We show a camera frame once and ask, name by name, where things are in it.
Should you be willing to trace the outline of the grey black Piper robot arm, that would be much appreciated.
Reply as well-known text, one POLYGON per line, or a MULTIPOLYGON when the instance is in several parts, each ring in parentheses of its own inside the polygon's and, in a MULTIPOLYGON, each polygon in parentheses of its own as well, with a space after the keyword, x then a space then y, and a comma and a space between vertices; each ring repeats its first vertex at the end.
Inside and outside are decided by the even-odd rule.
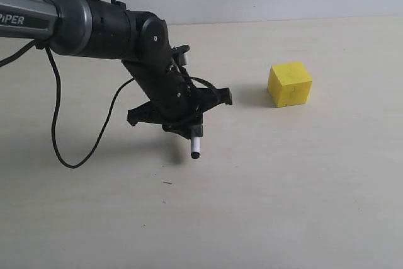
POLYGON ((56 54, 120 60, 148 97, 127 113, 130 125, 159 124, 190 139, 203 134, 203 114, 231 105, 229 88, 188 75, 188 45, 172 47, 154 13, 100 0, 1 0, 1 36, 27 38, 56 54))

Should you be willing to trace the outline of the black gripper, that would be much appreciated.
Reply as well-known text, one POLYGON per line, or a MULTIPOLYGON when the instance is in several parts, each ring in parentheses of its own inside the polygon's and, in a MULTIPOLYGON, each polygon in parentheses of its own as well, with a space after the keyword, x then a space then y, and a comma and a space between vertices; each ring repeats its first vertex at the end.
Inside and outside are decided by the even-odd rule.
POLYGON ((165 132, 185 139, 203 137, 204 112, 220 104, 231 105, 229 88, 217 89, 204 79, 189 76, 170 57, 122 60, 122 64, 148 97, 148 102, 127 113, 127 122, 163 125, 165 132))

